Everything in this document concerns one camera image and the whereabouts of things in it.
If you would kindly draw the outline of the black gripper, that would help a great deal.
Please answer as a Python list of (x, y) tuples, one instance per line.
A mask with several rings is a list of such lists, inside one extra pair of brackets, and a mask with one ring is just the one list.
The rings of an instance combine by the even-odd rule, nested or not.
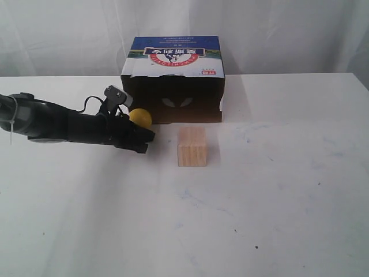
[[(114, 142), (116, 148), (131, 150), (138, 154), (147, 152), (148, 143), (155, 138), (155, 133), (152, 130), (129, 120), (129, 116), (112, 100), (106, 99), (102, 102), (99, 114), (105, 116), (109, 140)], [(134, 144), (133, 135), (142, 143)]]

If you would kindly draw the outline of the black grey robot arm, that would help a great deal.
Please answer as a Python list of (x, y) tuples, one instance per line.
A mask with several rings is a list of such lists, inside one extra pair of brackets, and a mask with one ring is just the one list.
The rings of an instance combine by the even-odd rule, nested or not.
[(1, 96), (1, 129), (37, 143), (111, 145), (144, 154), (155, 133), (130, 120), (120, 105), (100, 99), (95, 115), (36, 99), (30, 93)]

